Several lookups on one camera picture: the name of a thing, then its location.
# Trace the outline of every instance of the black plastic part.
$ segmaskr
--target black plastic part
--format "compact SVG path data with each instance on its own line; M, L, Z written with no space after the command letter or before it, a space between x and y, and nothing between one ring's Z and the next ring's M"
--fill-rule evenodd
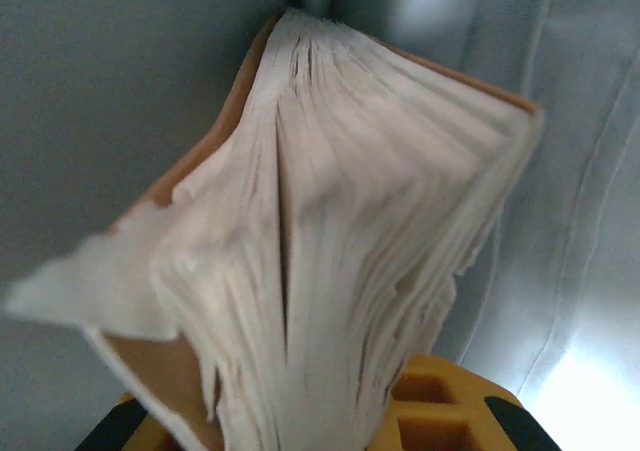
M561 451L526 409L497 396L484 402L518 451Z
M119 404L84 438L75 451L120 451L147 410L135 399Z

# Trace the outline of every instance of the open book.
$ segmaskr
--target open book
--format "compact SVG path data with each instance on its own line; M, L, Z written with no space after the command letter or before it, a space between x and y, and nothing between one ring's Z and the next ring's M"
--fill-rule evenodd
M80 327L189 451L360 451L539 138L533 105L466 81L287 11L156 205L8 308Z

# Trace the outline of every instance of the yellow plastic object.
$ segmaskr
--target yellow plastic object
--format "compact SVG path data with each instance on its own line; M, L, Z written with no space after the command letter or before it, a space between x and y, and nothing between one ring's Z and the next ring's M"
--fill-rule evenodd
M368 451L515 451L484 402L516 397L438 356L415 356Z

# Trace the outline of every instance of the book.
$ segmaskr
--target book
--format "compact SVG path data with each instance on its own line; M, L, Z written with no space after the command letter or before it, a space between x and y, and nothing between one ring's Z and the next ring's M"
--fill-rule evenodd
M188 451L363 449L542 123L402 54L288 10L241 68L256 73L223 108L233 132L205 138L215 152L7 308L82 329Z

